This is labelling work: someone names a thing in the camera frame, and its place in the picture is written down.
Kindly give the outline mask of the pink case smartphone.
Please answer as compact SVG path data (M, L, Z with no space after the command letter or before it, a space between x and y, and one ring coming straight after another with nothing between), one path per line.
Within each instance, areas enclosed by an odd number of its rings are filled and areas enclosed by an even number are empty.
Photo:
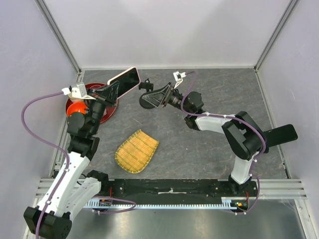
M116 81L119 82L117 98L122 97L141 83L140 76L136 67L131 67L118 74L117 76L111 78L107 81L107 85L111 85Z

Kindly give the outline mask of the black smartphone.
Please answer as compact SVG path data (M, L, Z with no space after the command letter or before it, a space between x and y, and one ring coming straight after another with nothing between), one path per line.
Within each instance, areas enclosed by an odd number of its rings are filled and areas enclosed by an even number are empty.
M298 139L297 132L292 124L287 124L265 131L264 135L267 139L267 147L277 146Z

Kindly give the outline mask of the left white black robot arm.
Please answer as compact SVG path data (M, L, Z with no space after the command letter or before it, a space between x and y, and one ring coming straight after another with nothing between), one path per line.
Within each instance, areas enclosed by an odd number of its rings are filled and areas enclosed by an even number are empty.
M89 100L83 113L74 112L67 118L67 132L71 141L67 150L43 140L58 150L65 159L62 166L35 207L27 207L23 217L31 233L38 238L65 239L78 213L96 194L104 196L109 192L108 175L93 171L82 185L74 189L84 169L97 151L100 139L96 137L106 106L113 106L118 98L120 83L115 81L98 89L88 89L84 83L63 88L57 95Z

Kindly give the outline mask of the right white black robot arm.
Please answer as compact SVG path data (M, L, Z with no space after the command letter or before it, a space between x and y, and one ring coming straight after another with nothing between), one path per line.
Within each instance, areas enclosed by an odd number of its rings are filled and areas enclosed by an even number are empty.
M143 108L171 105L186 114L184 120L190 129L224 134L236 156L228 177L228 190L234 196L240 196L246 191L252 178L254 158L267 148L264 134L246 112L225 116L210 114L202 109L204 103L201 93L192 91L183 95L171 83L154 90L154 85L145 81L138 88L146 90L139 99Z

